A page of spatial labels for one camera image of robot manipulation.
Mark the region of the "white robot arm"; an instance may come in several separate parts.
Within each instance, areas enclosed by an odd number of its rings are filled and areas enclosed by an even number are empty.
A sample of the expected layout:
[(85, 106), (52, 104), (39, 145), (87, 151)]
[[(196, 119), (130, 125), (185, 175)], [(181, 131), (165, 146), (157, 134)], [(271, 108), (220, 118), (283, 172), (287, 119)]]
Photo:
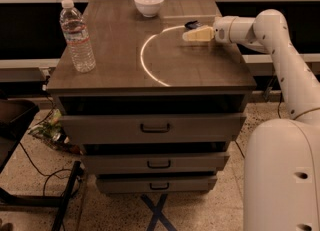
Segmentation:
[(186, 41), (236, 43), (271, 56), (288, 117), (253, 131), (244, 161), (244, 231), (320, 231), (320, 83), (293, 46), (284, 15), (217, 17)]

